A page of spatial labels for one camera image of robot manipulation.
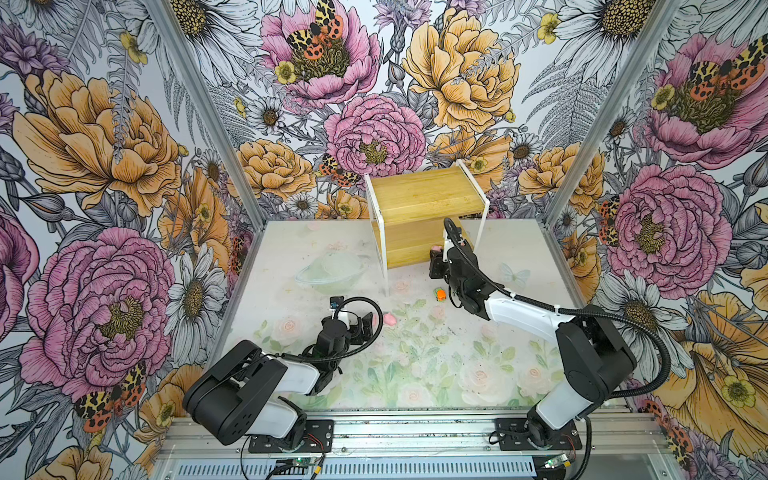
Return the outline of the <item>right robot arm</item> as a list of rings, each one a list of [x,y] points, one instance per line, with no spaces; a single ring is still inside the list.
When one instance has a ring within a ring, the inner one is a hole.
[[[466,312],[556,344],[564,379],[529,410],[521,427],[501,435],[535,449],[555,445],[561,431],[609,399],[637,366],[613,321],[595,308],[569,311],[507,290],[479,268],[469,241],[443,220],[444,245],[430,253],[430,277],[443,278]]]

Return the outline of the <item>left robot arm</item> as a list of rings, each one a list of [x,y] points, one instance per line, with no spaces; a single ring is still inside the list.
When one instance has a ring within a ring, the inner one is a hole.
[[[327,452],[334,422],[310,420],[285,395],[322,393],[342,373],[343,360],[378,339],[383,318],[367,297],[333,297],[317,339],[302,353],[268,354],[242,340],[187,390],[182,406],[224,446],[243,439],[250,453]]]

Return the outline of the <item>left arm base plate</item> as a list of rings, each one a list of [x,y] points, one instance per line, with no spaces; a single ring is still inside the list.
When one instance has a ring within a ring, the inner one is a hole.
[[[307,420],[295,425],[283,438],[251,436],[247,451],[251,454],[330,453],[334,427],[333,420]]]

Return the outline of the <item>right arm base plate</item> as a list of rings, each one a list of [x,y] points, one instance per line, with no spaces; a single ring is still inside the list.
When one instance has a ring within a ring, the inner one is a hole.
[[[545,423],[523,417],[495,419],[488,441],[501,451],[578,451],[583,448],[574,421],[553,430]]]

